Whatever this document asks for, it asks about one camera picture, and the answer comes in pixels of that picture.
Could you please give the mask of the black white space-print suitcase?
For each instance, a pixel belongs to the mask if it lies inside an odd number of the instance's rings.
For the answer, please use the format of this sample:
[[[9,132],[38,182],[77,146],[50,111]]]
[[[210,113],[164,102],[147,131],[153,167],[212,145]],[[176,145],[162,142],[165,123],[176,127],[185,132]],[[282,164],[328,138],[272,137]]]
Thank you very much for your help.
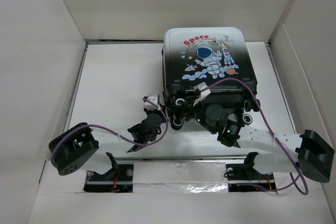
[[[194,86],[205,82],[211,93],[204,105],[259,110],[257,78],[242,32],[235,27],[169,29],[162,48],[165,105],[187,105],[197,98]]]

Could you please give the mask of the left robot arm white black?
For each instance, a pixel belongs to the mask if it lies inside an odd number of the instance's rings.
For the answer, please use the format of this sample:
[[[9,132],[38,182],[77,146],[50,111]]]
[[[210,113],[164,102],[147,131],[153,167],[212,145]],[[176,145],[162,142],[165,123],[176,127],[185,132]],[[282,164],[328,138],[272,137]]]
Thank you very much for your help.
[[[124,136],[105,126],[81,122],[49,143],[52,165],[61,176],[79,170],[99,148],[112,156],[112,150],[133,153],[163,140],[168,126],[179,130],[184,109],[180,105],[144,108],[145,119],[127,129]]]

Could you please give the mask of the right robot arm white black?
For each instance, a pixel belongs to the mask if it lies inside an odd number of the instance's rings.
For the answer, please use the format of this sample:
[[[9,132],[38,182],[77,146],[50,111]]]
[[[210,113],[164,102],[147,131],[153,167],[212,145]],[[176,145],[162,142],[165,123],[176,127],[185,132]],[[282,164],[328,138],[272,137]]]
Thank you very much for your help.
[[[243,174],[302,173],[319,183],[330,181],[334,149],[317,132],[272,134],[251,126],[253,118],[242,109],[219,104],[192,106],[186,119],[194,119],[227,146],[252,149],[244,160]]]

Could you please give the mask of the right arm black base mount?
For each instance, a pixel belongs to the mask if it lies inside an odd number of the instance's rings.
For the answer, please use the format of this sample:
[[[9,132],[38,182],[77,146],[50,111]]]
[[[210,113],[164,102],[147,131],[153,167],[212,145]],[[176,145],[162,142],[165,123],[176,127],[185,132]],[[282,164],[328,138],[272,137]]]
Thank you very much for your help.
[[[249,153],[243,163],[226,164],[224,178],[230,193],[246,193],[277,189],[273,174],[261,174],[254,169],[257,152]]]

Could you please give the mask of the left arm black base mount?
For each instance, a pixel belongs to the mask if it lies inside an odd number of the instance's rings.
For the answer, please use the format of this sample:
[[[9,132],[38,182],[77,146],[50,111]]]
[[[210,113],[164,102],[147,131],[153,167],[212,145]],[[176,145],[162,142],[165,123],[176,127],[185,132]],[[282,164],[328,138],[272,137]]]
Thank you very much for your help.
[[[133,164],[118,164],[115,157],[106,152],[111,168],[104,174],[90,171],[83,190],[87,193],[132,193]]]

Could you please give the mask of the aluminium front rail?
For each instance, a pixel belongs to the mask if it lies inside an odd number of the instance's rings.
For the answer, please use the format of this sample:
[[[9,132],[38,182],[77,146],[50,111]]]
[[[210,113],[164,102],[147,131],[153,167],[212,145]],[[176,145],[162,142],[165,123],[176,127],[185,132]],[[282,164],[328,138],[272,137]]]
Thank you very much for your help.
[[[280,163],[291,163],[289,158],[284,157],[282,155],[276,154],[258,154],[259,157],[267,158],[268,161],[274,162],[276,164]],[[225,156],[225,157],[116,157],[112,154],[99,154],[92,155],[88,159],[86,157],[79,157],[79,161],[88,162],[93,160],[101,160],[103,157],[113,158],[116,161],[238,161],[242,162],[246,156]]]

